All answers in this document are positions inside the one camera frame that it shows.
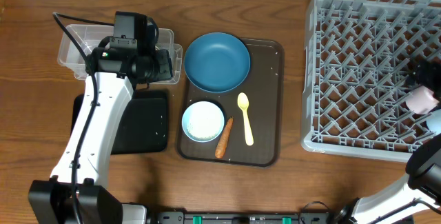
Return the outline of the orange carrot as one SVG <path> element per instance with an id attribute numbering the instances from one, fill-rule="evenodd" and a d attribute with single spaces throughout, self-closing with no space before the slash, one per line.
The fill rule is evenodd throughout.
<path id="1" fill-rule="evenodd" d="M 227 120 L 227 123 L 223 129 L 221 136 L 220 136 L 220 139 L 218 141 L 218 144 L 217 144 L 216 150 L 215 150 L 215 157 L 218 159 L 223 158 L 223 156 L 225 155 L 233 123 L 234 123 L 234 118 L 230 117 Z"/>

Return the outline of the light blue plastic cup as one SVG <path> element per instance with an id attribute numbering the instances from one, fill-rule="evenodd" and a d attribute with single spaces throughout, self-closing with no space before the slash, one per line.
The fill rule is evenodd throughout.
<path id="1" fill-rule="evenodd" d="M 433 132 L 435 135 L 439 135 L 441 133 L 441 109 L 431 113 L 431 116 L 426 120 L 426 125 L 428 130 Z"/>

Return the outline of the light blue rice bowl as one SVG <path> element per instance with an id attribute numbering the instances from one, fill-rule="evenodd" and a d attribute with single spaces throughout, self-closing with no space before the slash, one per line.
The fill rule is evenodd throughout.
<path id="1" fill-rule="evenodd" d="M 206 143 L 214 140 L 223 131 L 225 117 L 222 110 L 209 101 L 191 104 L 183 113 L 181 126 L 191 140 Z"/>

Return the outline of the pink white plastic cup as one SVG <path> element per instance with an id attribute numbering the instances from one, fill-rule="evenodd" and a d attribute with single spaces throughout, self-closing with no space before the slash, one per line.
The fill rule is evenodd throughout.
<path id="1" fill-rule="evenodd" d="M 439 100 L 435 98 L 432 90 L 420 86 L 410 92 L 405 103 L 412 112 L 427 114 L 439 104 Z"/>

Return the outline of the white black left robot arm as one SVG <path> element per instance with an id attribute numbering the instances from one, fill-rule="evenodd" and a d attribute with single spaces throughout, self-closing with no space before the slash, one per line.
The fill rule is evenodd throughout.
<path id="1" fill-rule="evenodd" d="M 100 43 L 87 56 L 92 69 L 68 145 L 46 181 L 35 180 L 28 200 L 39 223 L 148 223 L 147 208 L 110 194 L 110 155 L 136 85 L 173 76 L 166 49 Z"/>

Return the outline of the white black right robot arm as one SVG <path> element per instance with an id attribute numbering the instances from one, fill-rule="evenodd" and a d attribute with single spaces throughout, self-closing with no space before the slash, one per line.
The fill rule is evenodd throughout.
<path id="1" fill-rule="evenodd" d="M 419 61 L 409 75 L 418 87 L 406 100 L 415 114 L 430 114 L 434 137 L 420 146 L 398 181 L 372 196 L 357 198 L 337 213 L 331 223 L 396 223 L 425 210 L 440 213 L 440 63 Z"/>

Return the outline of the yellow plastic spoon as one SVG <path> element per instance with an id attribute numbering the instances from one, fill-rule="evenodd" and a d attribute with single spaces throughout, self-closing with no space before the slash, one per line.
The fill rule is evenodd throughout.
<path id="1" fill-rule="evenodd" d="M 237 104 L 243 113 L 245 142 L 248 146 L 252 146 L 254 144 L 254 138 L 247 113 L 249 107 L 249 99 L 247 98 L 247 95 L 244 92 L 241 92 L 238 95 Z"/>

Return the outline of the dark blue plate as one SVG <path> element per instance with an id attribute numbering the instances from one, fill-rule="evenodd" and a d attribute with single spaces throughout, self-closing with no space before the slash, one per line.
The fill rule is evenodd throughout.
<path id="1" fill-rule="evenodd" d="M 224 32 L 211 32 L 196 38 L 184 56 L 189 81 L 197 88 L 213 93 L 237 88 L 247 78 L 251 65 L 245 44 Z"/>

